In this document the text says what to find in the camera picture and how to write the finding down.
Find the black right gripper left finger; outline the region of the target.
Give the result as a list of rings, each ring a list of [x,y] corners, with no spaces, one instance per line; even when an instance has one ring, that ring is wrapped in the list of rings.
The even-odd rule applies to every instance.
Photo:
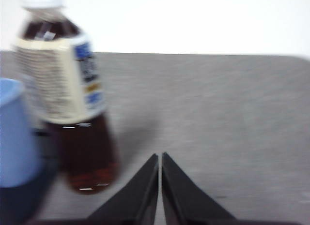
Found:
[[[154,220],[158,198],[158,155],[153,154],[133,178],[88,220]]]

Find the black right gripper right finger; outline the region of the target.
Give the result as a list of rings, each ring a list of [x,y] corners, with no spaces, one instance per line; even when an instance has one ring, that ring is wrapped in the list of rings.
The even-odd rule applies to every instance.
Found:
[[[236,220],[202,191],[169,156],[162,154],[162,194],[166,219],[170,210],[177,220]]]

